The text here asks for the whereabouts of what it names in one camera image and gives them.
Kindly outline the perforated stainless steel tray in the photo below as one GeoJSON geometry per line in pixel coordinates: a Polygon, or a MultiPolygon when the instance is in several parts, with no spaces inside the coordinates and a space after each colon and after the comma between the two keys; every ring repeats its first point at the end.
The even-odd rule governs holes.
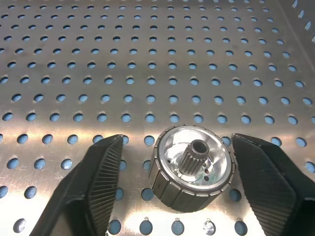
{"type": "Polygon", "coordinates": [[[150,191],[167,128],[279,145],[315,181],[315,0],[0,0],[0,236],[29,236],[59,182],[123,134],[118,236],[263,236],[239,174],[205,209],[150,191]]]}

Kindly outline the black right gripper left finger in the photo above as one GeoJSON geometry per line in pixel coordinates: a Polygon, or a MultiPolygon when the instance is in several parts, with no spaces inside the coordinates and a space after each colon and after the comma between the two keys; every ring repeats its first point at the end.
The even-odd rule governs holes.
{"type": "Polygon", "coordinates": [[[123,135],[99,140],[59,183],[30,236],[105,236],[113,209],[123,135]]]}

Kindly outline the silver metal roller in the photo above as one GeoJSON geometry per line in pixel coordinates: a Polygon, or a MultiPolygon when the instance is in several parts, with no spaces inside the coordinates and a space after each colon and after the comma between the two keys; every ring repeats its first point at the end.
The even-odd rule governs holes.
{"type": "Polygon", "coordinates": [[[231,185],[235,169],[229,150],[214,132],[175,125],[159,135],[148,179],[163,204],[179,212],[195,212],[231,185]]]}

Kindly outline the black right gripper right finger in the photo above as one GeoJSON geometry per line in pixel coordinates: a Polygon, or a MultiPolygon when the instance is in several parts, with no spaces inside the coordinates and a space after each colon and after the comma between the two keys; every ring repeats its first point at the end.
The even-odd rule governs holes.
{"type": "Polygon", "coordinates": [[[315,236],[315,182],[270,142],[232,135],[244,193],[266,236],[315,236]]]}

